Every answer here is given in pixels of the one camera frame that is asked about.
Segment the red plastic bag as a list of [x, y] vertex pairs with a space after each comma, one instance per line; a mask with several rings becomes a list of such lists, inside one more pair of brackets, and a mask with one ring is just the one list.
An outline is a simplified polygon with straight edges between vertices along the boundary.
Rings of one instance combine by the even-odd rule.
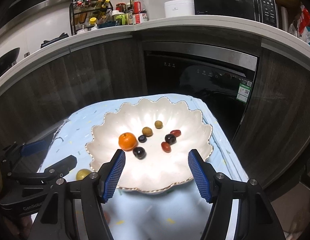
[[290, 24], [288, 32], [310, 45], [310, 13], [303, 4], [300, 6], [299, 14]]

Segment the white scalloped ceramic bowl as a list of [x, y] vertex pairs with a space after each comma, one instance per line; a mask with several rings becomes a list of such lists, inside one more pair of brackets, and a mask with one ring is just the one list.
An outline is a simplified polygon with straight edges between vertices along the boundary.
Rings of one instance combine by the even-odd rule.
[[[160, 120], [163, 128], [156, 129], [154, 123]], [[204, 121], [203, 112], [191, 110], [184, 100], [172, 102], [162, 96], [156, 101], [142, 98], [136, 104], [125, 102], [119, 110], [105, 113], [103, 123], [91, 129], [92, 141], [85, 146], [92, 157], [90, 167], [98, 171], [102, 164], [109, 162], [120, 148], [118, 137], [130, 132], [138, 137], [144, 127], [150, 127], [153, 135], [145, 143], [139, 143], [146, 151], [138, 159], [127, 151], [126, 164], [118, 182], [118, 189], [156, 194], [169, 188], [187, 183], [193, 179], [188, 165], [190, 150], [196, 149], [203, 160], [213, 152], [210, 144], [213, 128]], [[171, 145], [171, 152], [162, 150], [165, 135], [172, 130], [181, 130], [181, 136]]]

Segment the black built-in dishwasher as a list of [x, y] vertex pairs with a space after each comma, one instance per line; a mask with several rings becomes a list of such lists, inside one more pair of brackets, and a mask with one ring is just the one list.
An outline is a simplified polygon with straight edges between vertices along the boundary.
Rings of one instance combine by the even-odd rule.
[[247, 103], [236, 99], [240, 80], [254, 84], [258, 57], [184, 42], [145, 42], [142, 48], [149, 94], [176, 93], [201, 99], [228, 140], [233, 140], [250, 99]]

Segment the white rice cooker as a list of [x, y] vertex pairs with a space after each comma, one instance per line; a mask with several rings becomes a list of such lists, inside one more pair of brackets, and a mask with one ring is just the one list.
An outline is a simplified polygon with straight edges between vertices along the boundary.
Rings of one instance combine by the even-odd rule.
[[195, 14], [194, 0], [172, 0], [164, 3], [165, 17], [191, 16]]

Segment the brown longan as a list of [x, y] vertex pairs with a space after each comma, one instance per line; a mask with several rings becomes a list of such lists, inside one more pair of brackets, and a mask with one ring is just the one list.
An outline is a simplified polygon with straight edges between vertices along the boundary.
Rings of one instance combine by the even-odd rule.
[[154, 123], [156, 129], [161, 129], [163, 128], [163, 123], [160, 121], [160, 120], [157, 120], [155, 123]]
[[146, 137], [151, 137], [153, 135], [153, 131], [150, 127], [144, 127], [142, 129], [142, 134]]

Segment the red grape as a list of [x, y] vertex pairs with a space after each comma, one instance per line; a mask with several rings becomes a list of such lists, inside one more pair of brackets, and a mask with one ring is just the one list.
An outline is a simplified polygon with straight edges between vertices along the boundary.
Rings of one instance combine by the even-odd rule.
[[172, 130], [170, 134], [173, 134], [175, 137], [179, 137], [181, 136], [182, 133], [181, 133], [181, 130], [175, 129], [175, 130]]

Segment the light blue patterned tablecloth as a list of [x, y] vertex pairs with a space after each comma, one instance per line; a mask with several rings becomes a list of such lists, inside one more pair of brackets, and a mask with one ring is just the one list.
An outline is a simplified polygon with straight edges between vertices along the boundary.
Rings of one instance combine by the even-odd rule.
[[114, 196], [105, 204], [115, 239], [199, 239], [211, 205], [199, 194], [188, 166], [198, 150], [205, 161], [230, 179], [248, 176], [218, 121], [200, 99], [182, 94], [109, 100], [86, 106], [67, 117], [54, 135], [40, 172], [74, 155], [73, 181], [82, 169], [97, 171], [118, 149], [122, 133], [141, 135], [156, 121], [163, 127], [142, 147], [143, 159], [126, 153]]

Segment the small dark plum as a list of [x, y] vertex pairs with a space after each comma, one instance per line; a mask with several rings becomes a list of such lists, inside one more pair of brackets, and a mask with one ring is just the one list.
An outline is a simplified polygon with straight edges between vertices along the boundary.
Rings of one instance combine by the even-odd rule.
[[138, 137], [138, 141], [141, 143], [145, 143], [147, 141], [147, 136], [142, 134]]

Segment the black spice rack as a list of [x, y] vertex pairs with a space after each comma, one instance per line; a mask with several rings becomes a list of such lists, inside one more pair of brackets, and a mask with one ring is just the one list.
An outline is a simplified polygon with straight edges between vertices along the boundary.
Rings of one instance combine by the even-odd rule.
[[[111, 21], [113, 9], [110, 0], [72, 0], [69, 6], [71, 35]], [[97, 18], [94, 26], [89, 25], [91, 17]]]

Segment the large orange mandarin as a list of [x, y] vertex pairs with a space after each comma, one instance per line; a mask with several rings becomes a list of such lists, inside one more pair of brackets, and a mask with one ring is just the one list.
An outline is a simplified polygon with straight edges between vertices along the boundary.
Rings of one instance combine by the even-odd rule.
[[107, 213], [107, 211], [104, 211], [103, 214], [104, 214], [104, 217], [105, 217], [107, 224], [109, 224], [111, 221], [109, 213]]

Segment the small orange mandarin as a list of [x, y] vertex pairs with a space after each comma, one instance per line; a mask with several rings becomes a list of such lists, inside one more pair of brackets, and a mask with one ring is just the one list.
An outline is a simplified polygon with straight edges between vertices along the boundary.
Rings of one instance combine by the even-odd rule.
[[130, 151], [137, 146], [137, 139], [133, 133], [122, 133], [118, 137], [118, 145], [124, 151]]

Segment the green round apple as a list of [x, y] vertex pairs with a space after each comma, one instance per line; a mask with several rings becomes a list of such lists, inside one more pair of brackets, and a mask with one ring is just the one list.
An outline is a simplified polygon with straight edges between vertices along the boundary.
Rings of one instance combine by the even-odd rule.
[[76, 180], [83, 180], [86, 176], [88, 176], [91, 173], [91, 170], [88, 170], [86, 168], [80, 169], [76, 173]]

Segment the black microwave oven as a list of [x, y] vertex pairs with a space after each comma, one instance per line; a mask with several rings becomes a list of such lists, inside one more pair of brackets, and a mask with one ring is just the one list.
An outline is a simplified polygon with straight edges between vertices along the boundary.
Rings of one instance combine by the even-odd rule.
[[264, 23], [277, 28], [275, 0], [194, 0], [196, 15], [220, 15]]

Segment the yellow lid jar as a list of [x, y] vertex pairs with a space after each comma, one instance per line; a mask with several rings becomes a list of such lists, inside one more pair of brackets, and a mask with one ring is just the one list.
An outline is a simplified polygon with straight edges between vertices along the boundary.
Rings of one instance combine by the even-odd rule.
[[91, 17], [89, 20], [89, 25], [90, 26], [94, 26], [96, 24], [97, 18], [95, 17]]

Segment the white kitchen countertop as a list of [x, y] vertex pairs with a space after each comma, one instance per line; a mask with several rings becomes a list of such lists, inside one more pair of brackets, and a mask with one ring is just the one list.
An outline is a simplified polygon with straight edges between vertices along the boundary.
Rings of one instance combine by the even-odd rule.
[[289, 58], [310, 71], [310, 45], [301, 39], [270, 25], [230, 16], [195, 15], [162, 18], [137, 25], [109, 27], [104, 30], [74, 35], [39, 49], [24, 58], [0, 77], [0, 96], [15, 83], [43, 65], [69, 53], [105, 42], [126, 38], [153, 39], [164, 30], [184, 27], [191, 32], [196, 27], [249, 34], [261, 38], [261, 47]]

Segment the green container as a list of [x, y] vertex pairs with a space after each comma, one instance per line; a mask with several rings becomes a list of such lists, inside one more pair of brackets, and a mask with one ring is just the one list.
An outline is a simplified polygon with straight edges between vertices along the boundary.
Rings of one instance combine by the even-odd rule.
[[127, 14], [118, 10], [113, 10], [112, 21], [115, 22], [115, 25], [128, 25]]

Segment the green energy label sticker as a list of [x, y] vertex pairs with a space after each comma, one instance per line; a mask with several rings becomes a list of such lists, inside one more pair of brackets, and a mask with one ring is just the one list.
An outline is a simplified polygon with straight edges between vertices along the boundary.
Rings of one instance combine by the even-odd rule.
[[243, 103], [247, 103], [252, 90], [252, 85], [252, 81], [241, 79], [236, 99]]

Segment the black wok pan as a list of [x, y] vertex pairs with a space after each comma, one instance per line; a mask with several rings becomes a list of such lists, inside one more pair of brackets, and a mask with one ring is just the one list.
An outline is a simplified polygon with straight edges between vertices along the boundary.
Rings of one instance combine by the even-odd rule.
[[16, 61], [19, 55], [20, 48], [14, 48], [0, 57], [0, 75], [7, 69], [11, 68], [13, 62]]

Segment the red grape tomato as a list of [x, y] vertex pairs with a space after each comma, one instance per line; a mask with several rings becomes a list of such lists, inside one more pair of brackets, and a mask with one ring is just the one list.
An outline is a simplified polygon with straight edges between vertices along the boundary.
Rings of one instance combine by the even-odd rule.
[[162, 142], [161, 143], [161, 147], [162, 147], [162, 150], [166, 153], [170, 153], [171, 152], [171, 145], [168, 143], [168, 142]]

